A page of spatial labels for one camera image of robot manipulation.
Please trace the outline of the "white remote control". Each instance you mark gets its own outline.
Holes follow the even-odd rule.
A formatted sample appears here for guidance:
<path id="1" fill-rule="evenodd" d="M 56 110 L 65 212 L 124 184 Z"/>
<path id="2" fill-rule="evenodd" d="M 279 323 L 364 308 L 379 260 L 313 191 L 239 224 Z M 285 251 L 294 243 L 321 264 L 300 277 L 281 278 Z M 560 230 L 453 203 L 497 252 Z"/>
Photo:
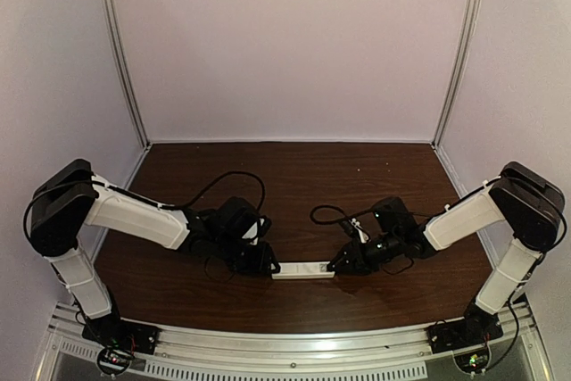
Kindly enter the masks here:
<path id="1" fill-rule="evenodd" d="M 273 280 L 310 280 L 329 279 L 335 276 L 334 271 L 327 269 L 327 261 L 284 262 L 280 270 L 272 273 Z"/>

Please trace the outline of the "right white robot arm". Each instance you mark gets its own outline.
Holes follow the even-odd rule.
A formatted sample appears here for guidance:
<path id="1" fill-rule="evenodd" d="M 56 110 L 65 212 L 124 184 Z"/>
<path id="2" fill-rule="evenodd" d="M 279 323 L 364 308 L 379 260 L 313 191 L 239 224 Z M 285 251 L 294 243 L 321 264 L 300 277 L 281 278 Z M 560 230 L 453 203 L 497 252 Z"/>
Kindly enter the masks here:
<path id="1" fill-rule="evenodd" d="M 327 268 L 335 274 L 368 275 L 398 256 L 428 259 L 503 224 L 512 239 L 464 314 L 465 319 L 492 319 L 559 244 L 567 229 L 565 205 L 557 186 L 523 164 L 510 162 L 497 177 L 423 222 L 400 197 L 387 197 L 367 210 L 380 227 L 375 237 L 365 237 L 355 216 L 342 216 L 337 224 L 350 241 Z"/>

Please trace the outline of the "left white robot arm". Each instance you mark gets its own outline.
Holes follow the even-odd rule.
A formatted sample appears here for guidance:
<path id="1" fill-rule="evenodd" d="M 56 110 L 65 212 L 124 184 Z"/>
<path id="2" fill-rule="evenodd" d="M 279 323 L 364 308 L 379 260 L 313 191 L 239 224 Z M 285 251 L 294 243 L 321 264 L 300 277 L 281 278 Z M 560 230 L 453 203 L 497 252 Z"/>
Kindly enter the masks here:
<path id="1" fill-rule="evenodd" d="M 191 203 L 160 203 L 115 186 L 95 174 L 90 162 L 76 159 L 34 192 L 22 229 L 89 320 L 111 316 L 116 305 L 79 242 L 84 226 L 218 258 L 237 274 L 271 276 L 281 270 L 264 240 L 270 219 L 244 198 L 231 196 L 219 208 L 201 211 Z"/>

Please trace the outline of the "right circuit board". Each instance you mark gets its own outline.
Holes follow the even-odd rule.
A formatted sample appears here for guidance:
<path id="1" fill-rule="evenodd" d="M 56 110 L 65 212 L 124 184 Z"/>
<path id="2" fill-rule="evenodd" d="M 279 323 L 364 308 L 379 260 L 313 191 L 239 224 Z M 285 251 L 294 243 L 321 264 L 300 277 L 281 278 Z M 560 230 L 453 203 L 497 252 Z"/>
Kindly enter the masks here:
<path id="1" fill-rule="evenodd" d="M 487 346 L 463 350 L 452 354 L 456 368 L 467 375 L 475 376 L 487 370 L 491 352 Z"/>

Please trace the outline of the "circuit board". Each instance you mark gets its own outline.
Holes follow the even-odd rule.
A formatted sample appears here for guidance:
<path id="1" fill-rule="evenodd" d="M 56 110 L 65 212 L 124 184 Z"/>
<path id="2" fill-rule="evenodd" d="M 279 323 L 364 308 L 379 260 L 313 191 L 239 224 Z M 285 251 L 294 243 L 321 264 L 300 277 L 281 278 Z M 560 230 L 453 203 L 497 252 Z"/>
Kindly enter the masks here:
<path id="1" fill-rule="evenodd" d="M 118 376 L 126 372 L 134 356 L 121 349 L 103 348 L 96 356 L 95 364 L 106 376 Z"/>
<path id="2" fill-rule="evenodd" d="M 491 352 L 487 346 L 463 350 L 452 354 L 456 368 L 467 375 L 475 376 L 487 370 Z"/>

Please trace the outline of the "left circuit board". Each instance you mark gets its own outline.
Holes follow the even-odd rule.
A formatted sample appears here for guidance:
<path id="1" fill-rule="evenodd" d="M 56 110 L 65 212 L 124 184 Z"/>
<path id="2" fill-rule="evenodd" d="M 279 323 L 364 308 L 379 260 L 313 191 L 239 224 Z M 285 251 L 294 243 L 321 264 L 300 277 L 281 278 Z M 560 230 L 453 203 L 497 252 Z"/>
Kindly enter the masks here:
<path id="1" fill-rule="evenodd" d="M 126 372 L 134 356 L 121 349 L 103 348 L 96 356 L 95 364 L 106 376 L 118 376 Z"/>

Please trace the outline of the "front aluminium rail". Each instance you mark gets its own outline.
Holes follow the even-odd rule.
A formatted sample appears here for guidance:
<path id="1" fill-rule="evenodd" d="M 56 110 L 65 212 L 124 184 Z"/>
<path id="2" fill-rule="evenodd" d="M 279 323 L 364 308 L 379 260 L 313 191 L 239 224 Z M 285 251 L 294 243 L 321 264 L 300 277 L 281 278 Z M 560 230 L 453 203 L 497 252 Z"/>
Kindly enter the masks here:
<path id="1" fill-rule="evenodd" d="M 137 352 L 115 378 L 95 365 L 101 345 L 82 336 L 76 307 L 57 303 L 32 380 L 554 380 L 529 305 L 513 304 L 517 341 L 483 375 L 462 354 L 435 353 L 432 323 L 329 334 L 245 334 L 156 325 L 153 354 Z"/>

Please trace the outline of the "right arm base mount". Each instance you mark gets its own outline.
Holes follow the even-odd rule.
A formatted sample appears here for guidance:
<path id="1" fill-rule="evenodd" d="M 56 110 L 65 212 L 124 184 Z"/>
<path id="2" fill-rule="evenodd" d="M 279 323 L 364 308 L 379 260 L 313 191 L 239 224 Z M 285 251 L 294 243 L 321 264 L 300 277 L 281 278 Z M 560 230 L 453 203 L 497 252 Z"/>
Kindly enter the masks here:
<path id="1" fill-rule="evenodd" d="M 432 353 L 437 354 L 499 339 L 503 330 L 496 314 L 470 303 L 461 319 L 439 320 L 426 329 L 426 335 Z"/>

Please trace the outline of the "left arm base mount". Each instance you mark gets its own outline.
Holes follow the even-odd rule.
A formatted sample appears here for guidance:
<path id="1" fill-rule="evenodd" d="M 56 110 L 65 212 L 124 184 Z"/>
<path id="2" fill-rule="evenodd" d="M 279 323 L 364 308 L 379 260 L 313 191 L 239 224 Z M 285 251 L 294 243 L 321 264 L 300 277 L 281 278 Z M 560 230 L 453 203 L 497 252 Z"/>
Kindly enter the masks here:
<path id="1" fill-rule="evenodd" d="M 153 355 L 160 329 L 153 325 L 122 319 L 116 309 L 98 319 L 84 317 L 82 337 L 103 347 Z"/>

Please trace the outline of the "right aluminium frame post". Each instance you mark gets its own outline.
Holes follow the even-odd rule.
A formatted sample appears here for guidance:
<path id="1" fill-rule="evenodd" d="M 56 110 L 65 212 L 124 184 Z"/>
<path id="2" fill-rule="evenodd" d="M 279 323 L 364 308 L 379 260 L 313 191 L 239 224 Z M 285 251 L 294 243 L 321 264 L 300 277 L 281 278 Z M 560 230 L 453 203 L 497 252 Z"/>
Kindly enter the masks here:
<path id="1" fill-rule="evenodd" d="M 466 0 L 451 76 L 444 97 L 443 108 L 432 140 L 433 148 L 438 148 L 442 144 L 445 131 L 451 119 L 453 106 L 459 93 L 464 71 L 468 64 L 469 49 L 476 31 L 481 3 L 482 0 Z"/>

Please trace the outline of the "aluminium frame post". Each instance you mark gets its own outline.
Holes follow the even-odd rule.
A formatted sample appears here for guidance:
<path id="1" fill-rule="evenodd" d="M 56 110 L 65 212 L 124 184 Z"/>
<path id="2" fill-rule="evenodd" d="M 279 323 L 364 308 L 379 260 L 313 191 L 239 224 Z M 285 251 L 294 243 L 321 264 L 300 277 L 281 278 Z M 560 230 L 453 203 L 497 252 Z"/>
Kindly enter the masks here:
<path id="1" fill-rule="evenodd" d="M 120 24 L 114 0 L 103 1 L 103 14 L 106 21 L 108 36 L 110 39 L 112 58 L 115 62 L 121 91 L 128 110 L 128 116 L 137 136 L 139 145 L 147 149 L 151 142 L 145 130 L 142 115 L 137 103 L 132 79 L 128 70 L 128 62 L 120 34 Z"/>
<path id="2" fill-rule="evenodd" d="M 444 97 L 443 108 L 432 140 L 433 148 L 438 148 L 442 144 L 445 131 L 451 119 L 453 106 L 459 93 L 464 71 L 468 64 L 469 49 L 476 31 L 481 3 L 482 0 L 466 0 L 451 76 Z"/>

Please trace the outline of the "left aluminium frame post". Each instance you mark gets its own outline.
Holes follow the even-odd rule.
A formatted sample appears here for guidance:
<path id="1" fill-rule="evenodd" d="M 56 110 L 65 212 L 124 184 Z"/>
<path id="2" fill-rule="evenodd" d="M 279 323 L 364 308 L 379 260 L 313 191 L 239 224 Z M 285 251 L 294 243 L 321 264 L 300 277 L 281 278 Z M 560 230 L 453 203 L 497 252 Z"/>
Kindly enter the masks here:
<path id="1" fill-rule="evenodd" d="M 128 116 L 137 136 L 139 145 L 147 149 L 151 142 L 145 130 L 142 115 L 137 103 L 132 79 L 128 70 L 128 62 L 120 34 L 120 24 L 114 0 L 103 1 L 103 14 L 106 21 L 108 36 L 110 39 L 112 58 L 115 62 L 121 91 L 128 110 Z"/>

